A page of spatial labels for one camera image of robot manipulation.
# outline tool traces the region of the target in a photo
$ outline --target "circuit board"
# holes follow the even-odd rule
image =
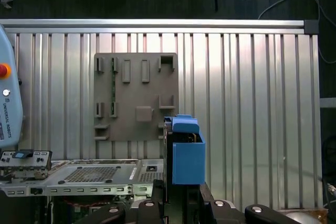
[[[72,224],[93,213],[102,206],[122,203],[130,208],[133,196],[74,196],[53,197],[51,218],[54,224]]]

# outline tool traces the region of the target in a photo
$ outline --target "white cable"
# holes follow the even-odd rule
[[[273,7],[281,4],[282,2],[284,2],[286,0],[279,0],[278,2],[275,2],[274,4],[270,5],[269,7],[267,7],[258,17],[258,19],[261,19],[261,17],[266,13],[268,12],[269,10],[271,10]]]
[[[281,4],[281,3],[284,2],[284,1],[286,1],[286,0],[279,0],[279,1],[275,2],[274,4],[272,4],[271,6],[267,7],[267,8],[266,8],[266,9],[259,15],[258,19],[261,19],[261,17],[262,17],[267,11],[269,11],[269,10],[272,9],[273,7],[275,7],[275,6],[279,5],[279,4]],[[322,13],[323,16],[326,18],[326,20],[329,21],[329,23],[330,23],[331,25],[333,25],[333,27],[336,28],[336,23],[335,23],[334,21],[332,21],[331,18],[329,18],[329,17],[326,15],[324,9],[323,9],[322,6],[320,5],[320,1],[319,1],[319,0],[315,0],[315,2],[316,2],[316,4],[317,4],[317,6],[318,6],[318,22],[320,22],[320,19],[321,19],[321,14],[320,14],[320,13]],[[320,47],[319,47],[319,55],[320,55],[321,59],[322,59],[326,64],[334,64],[334,63],[336,63],[336,60],[335,60],[335,61],[327,61],[327,60],[324,58],[324,56],[323,56],[323,54],[322,54],[322,52],[321,52]]]
[[[330,203],[335,203],[335,202],[336,202],[336,199],[330,201]]]

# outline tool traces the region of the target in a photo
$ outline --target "gray connector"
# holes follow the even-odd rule
[[[103,118],[104,117],[104,103],[103,102],[97,102],[96,103],[96,118]]]
[[[122,82],[131,82],[131,60],[124,60],[122,63]]]
[[[151,122],[152,121],[154,109],[152,109],[150,106],[137,106],[135,110],[136,110],[135,118],[137,122]]]
[[[142,60],[141,61],[141,80],[142,83],[148,83],[149,82],[149,60]]]
[[[167,101],[163,101],[162,95],[159,94],[159,109],[173,110],[175,109],[175,97],[172,95]]]
[[[94,139],[96,141],[105,141],[110,137],[110,125],[98,124],[94,127]]]
[[[119,71],[119,59],[117,57],[112,58],[112,70],[114,73],[118,73]]]
[[[104,59],[102,57],[96,57],[96,60],[94,61],[94,70],[100,73],[104,73]]]
[[[162,55],[159,58],[159,72],[161,72],[161,68],[163,64],[171,65],[172,71],[175,71],[176,58],[173,55]]]
[[[116,102],[111,103],[111,118],[116,118],[118,116],[118,104]]]

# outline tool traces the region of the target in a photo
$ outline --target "gray mounting board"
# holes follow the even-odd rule
[[[177,54],[96,54],[94,139],[163,139],[163,118],[178,114]]]

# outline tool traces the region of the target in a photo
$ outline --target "aluminum extrusion panel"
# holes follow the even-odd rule
[[[20,148],[55,159],[159,158],[162,141],[93,139],[94,55],[175,52],[179,112],[206,139],[206,180],[236,207],[322,207],[317,36],[303,21],[0,20],[15,47]]]

